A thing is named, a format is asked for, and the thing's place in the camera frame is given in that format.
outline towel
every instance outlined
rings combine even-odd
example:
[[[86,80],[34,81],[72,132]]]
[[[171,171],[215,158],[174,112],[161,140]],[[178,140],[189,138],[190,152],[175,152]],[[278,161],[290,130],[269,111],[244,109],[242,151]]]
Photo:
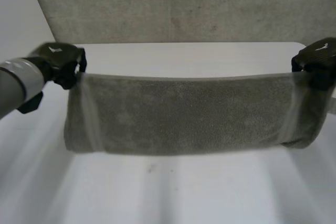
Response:
[[[66,148],[76,153],[184,155],[304,148],[317,137],[334,86],[307,72],[173,79],[83,73],[69,92]]]

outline white wall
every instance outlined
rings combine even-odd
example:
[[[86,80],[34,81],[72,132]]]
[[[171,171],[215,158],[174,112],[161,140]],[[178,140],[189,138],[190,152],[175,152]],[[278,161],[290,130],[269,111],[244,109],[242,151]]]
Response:
[[[0,0],[0,60],[22,57],[54,41],[37,0]]]

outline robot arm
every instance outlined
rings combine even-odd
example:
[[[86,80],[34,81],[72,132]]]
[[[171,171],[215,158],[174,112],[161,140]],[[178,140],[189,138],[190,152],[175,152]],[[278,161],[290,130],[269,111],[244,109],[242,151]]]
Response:
[[[72,88],[77,66],[84,72],[86,64],[83,48],[56,42],[39,46],[26,58],[0,63],[0,119],[15,109],[23,114],[36,110],[48,81]]]

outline table surface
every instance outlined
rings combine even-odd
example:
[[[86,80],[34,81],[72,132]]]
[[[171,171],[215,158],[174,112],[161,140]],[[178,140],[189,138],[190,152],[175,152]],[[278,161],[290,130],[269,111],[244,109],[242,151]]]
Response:
[[[298,43],[82,45],[87,72],[229,77],[289,72]],[[62,139],[67,95],[0,121],[0,223],[334,223],[336,117],[304,150],[178,157],[76,155]]]

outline white logo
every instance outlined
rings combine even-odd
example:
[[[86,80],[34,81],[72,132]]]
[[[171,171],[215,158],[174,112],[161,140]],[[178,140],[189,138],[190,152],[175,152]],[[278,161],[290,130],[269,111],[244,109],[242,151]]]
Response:
[[[50,51],[52,51],[52,52],[62,52],[62,49],[60,49],[60,48],[53,49],[53,48],[49,47],[49,49],[50,49]]]
[[[326,48],[328,48],[328,43],[325,43],[325,44],[324,44],[324,47],[318,48],[318,49],[316,49],[315,51],[318,51],[318,50],[321,50],[321,49],[326,49]]]

